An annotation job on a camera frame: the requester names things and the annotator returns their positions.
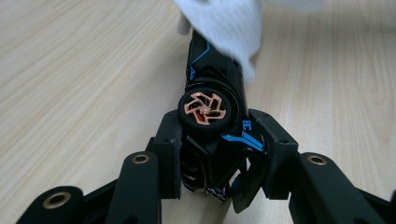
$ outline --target wooden surface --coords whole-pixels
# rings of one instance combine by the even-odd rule
[[[396,189],[396,3],[332,0],[321,11],[264,8],[251,108],[300,151],[331,157],[359,188]],[[0,222],[42,192],[89,193],[144,150],[183,93],[189,36],[172,1],[0,2]],[[229,203],[182,190],[163,223],[291,223],[260,192]]]

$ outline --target white cloth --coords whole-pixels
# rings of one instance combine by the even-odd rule
[[[319,8],[324,0],[174,0],[181,11],[178,31],[191,26],[218,51],[237,60],[245,82],[254,78],[250,57],[261,46],[262,3],[269,2],[301,11]]]

